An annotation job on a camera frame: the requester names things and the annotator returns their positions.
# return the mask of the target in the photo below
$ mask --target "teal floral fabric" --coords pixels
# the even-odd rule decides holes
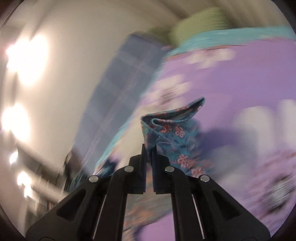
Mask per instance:
[[[200,98],[176,110],[141,117],[146,149],[156,146],[158,154],[168,157],[172,166],[192,177],[213,172],[208,160],[200,160],[200,129],[192,119],[204,102]]]

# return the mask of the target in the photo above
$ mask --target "purple blanket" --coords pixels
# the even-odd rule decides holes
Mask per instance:
[[[214,162],[213,178],[272,235],[296,202],[295,63],[289,39],[193,50],[164,61],[140,104],[165,111],[205,97],[194,117],[203,132],[201,155]],[[162,232],[172,223],[171,214],[159,220]],[[146,226],[140,239],[158,240],[157,226]]]

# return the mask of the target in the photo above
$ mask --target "bright light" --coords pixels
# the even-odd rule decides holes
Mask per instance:
[[[26,198],[27,196],[31,197],[32,196],[32,188],[27,186],[25,187],[25,190],[24,190],[24,197]]]
[[[21,172],[17,177],[17,184],[20,186],[22,184],[25,185],[25,187],[30,187],[32,183],[31,178],[29,178],[28,174],[25,172]]]
[[[43,36],[38,35],[31,41],[18,41],[10,46],[6,53],[9,56],[7,68],[17,71],[22,84],[31,85],[45,68],[48,44]]]
[[[2,127],[4,130],[11,130],[15,137],[21,141],[25,141],[30,134],[29,118],[25,109],[15,104],[3,112]]]
[[[10,158],[9,158],[9,163],[15,163],[18,157],[18,151],[16,150],[14,153],[11,154]]]

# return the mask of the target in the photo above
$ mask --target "bed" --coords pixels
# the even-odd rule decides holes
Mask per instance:
[[[138,46],[140,40],[151,47],[151,38],[132,35],[127,43],[131,39],[132,45]],[[117,107],[110,112],[116,121],[106,119],[105,127],[100,127],[103,131],[93,134],[95,141],[81,138],[85,129],[93,132],[89,123],[83,124],[94,113],[97,100],[90,101],[72,150],[83,155],[83,171],[72,188],[79,184],[82,172],[102,173],[106,161],[118,169],[141,153],[146,141],[142,116],[178,109],[204,97],[204,106],[192,118],[200,126],[198,161],[210,160],[215,168],[212,177],[275,234],[296,200],[295,40],[289,26],[207,31],[173,50],[153,40],[156,49],[149,52],[153,68],[146,72],[144,82],[137,76],[131,83],[120,83],[134,91],[130,100],[120,102],[128,111]],[[115,60],[122,60],[120,56],[121,50]],[[110,85],[103,82],[97,89],[106,88]],[[178,162],[170,161],[178,167]],[[284,194],[277,193],[279,187]],[[279,203],[274,201],[276,195],[281,196]],[[125,219],[124,240],[174,240],[169,196],[156,198],[149,192],[142,198],[129,195]]]

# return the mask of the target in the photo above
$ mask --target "silver screw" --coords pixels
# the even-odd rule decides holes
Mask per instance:
[[[99,180],[99,177],[96,176],[96,175],[92,175],[92,176],[89,177],[89,181],[91,183],[96,183],[98,180]]]
[[[200,180],[207,183],[210,180],[210,177],[207,175],[200,176]]]
[[[175,168],[172,167],[172,166],[167,166],[167,167],[165,168],[165,171],[166,171],[166,172],[173,172],[174,170],[175,170]]]
[[[126,172],[133,172],[133,167],[132,167],[132,166],[126,166],[126,167],[124,168],[124,170],[125,170]]]

